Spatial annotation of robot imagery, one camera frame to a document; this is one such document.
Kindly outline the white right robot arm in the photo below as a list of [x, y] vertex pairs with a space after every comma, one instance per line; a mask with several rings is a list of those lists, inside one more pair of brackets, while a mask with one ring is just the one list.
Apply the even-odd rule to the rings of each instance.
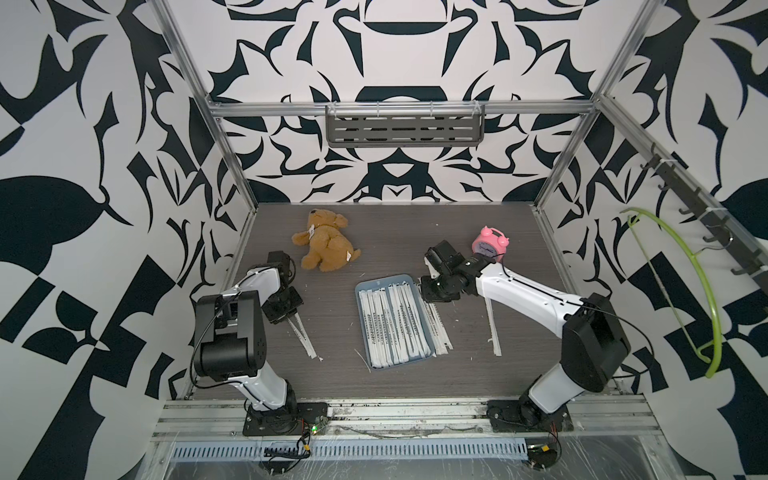
[[463, 294], [505, 305], [560, 339], [560, 360], [513, 401], [491, 400], [487, 417], [496, 431], [561, 428], [567, 404], [585, 392], [602, 392], [631, 352], [610, 300], [565, 293], [508, 269], [483, 254], [463, 256], [447, 241], [429, 248], [430, 274], [420, 280], [427, 303], [448, 303]]

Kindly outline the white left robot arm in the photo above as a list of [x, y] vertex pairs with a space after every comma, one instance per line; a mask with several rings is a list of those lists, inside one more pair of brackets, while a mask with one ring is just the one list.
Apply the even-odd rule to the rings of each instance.
[[231, 386], [242, 394], [246, 436], [290, 435], [300, 425], [292, 386], [267, 361], [265, 331], [267, 322], [284, 321], [303, 304], [292, 285], [295, 274], [290, 256], [272, 251], [230, 289], [195, 306], [192, 388]]

